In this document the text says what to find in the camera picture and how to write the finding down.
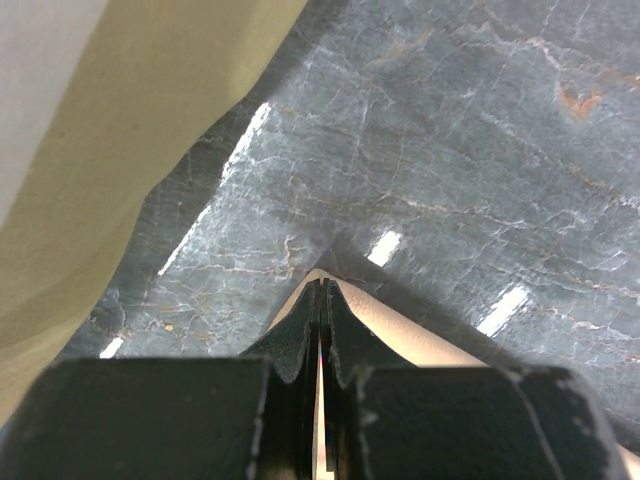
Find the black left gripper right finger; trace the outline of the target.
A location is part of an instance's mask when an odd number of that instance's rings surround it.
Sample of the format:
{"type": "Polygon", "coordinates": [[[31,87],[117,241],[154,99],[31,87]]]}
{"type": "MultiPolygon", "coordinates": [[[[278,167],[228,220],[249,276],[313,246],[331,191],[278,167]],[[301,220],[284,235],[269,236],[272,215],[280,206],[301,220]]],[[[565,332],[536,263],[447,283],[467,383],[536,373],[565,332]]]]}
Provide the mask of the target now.
{"type": "Polygon", "coordinates": [[[322,286],[327,466],[339,479],[626,479],[591,389],[570,370],[419,367],[322,286]]]}

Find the beige t shirt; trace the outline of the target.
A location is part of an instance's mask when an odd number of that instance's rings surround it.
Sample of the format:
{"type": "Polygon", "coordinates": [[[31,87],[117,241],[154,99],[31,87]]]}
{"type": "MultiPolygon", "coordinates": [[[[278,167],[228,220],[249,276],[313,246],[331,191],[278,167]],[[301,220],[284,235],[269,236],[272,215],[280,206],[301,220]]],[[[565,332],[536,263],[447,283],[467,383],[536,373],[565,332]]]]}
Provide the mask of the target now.
{"type": "MultiPolygon", "coordinates": [[[[420,367],[484,367],[486,364],[461,348],[417,325],[401,313],[374,299],[364,290],[345,281],[337,281],[351,311],[376,336],[398,355],[420,367]]],[[[313,428],[313,479],[332,479],[326,467],[323,381],[315,393],[316,413],[313,428]]]]}

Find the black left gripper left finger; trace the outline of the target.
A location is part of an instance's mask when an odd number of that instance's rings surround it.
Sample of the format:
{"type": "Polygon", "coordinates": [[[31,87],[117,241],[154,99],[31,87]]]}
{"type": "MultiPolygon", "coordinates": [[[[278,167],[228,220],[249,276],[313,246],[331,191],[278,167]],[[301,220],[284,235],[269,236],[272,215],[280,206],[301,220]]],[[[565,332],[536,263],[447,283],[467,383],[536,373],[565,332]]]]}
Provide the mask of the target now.
{"type": "Polygon", "coordinates": [[[9,424],[5,479],[308,479],[319,285],[227,358],[76,359],[9,424]]]}

